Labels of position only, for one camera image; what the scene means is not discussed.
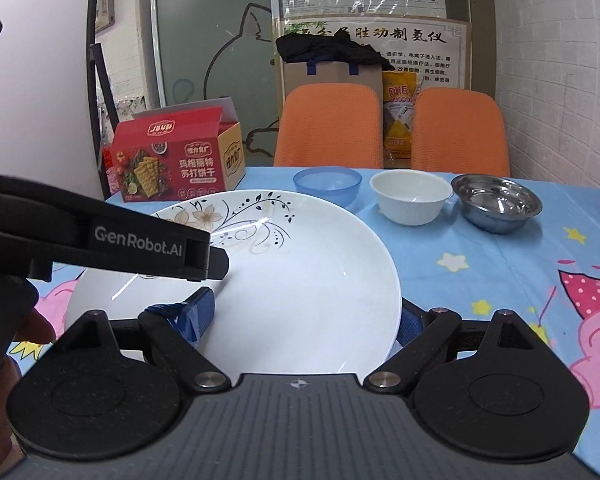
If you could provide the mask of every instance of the hand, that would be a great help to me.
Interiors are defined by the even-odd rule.
[[[51,323],[34,309],[18,330],[15,340],[46,344],[55,341],[56,334]],[[0,367],[0,464],[11,451],[11,428],[7,420],[6,403],[7,396],[19,378],[18,365],[5,356]]]

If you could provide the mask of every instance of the white plate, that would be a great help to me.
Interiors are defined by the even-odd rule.
[[[67,326],[100,308],[137,317],[216,294],[216,316],[198,350],[235,383],[241,373],[356,373],[382,364],[400,321],[400,282],[389,252],[341,207],[288,191],[237,190],[192,199],[156,216],[213,232],[229,254],[221,282],[89,269],[67,309]]]

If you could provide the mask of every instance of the metal screw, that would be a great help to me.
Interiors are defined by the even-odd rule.
[[[393,372],[376,372],[368,377],[369,382],[378,388],[392,388],[400,384],[400,376]]]
[[[224,384],[225,377],[218,372],[202,372],[196,375],[194,380],[201,388],[217,388]]]

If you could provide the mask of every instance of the black cloth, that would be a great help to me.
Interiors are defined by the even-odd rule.
[[[286,63],[331,60],[360,65],[381,65],[382,70],[395,70],[372,46],[351,41],[349,33],[343,28],[333,36],[290,32],[276,40],[276,47]]]

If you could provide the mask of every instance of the orange chair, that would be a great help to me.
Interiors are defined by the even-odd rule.
[[[509,176],[504,122],[488,95],[455,88],[423,90],[412,127],[414,170]]]
[[[382,168],[376,93],[352,83],[302,85],[286,98],[274,166]]]

